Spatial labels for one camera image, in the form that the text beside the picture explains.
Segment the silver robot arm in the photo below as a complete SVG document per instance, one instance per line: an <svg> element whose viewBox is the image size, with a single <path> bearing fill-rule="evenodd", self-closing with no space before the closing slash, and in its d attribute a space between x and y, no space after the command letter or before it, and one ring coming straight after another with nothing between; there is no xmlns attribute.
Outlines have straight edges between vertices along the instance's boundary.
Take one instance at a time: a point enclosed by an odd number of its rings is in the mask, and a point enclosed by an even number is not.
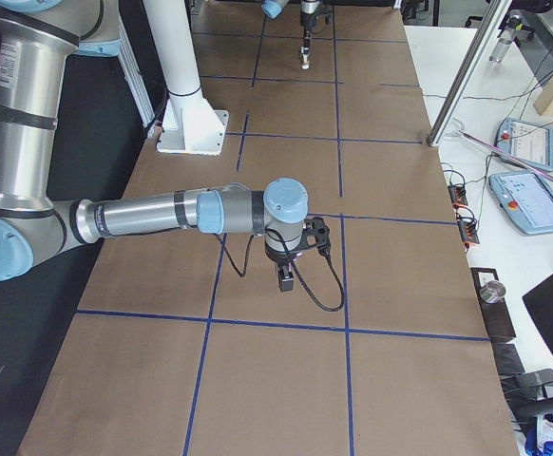
<svg viewBox="0 0 553 456"><path fill-rule="evenodd" d="M115 1L0 1L0 281L101 238L196 229L264 237L288 290L311 233L308 194L297 180L280 178L262 191L231 183L137 199L49 199L67 57L116 55L119 17Z"/></svg>
<svg viewBox="0 0 553 456"><path fill-rule="evenodd" d="M271 19L276 19L283 12L288 3L288 0L265 0L261 2L261 9L266 16ZM303 69L308 69L310 67L312 32L320 5L320 1L300 2L300 25L303 29L303 35L299 58Z"/></svg>

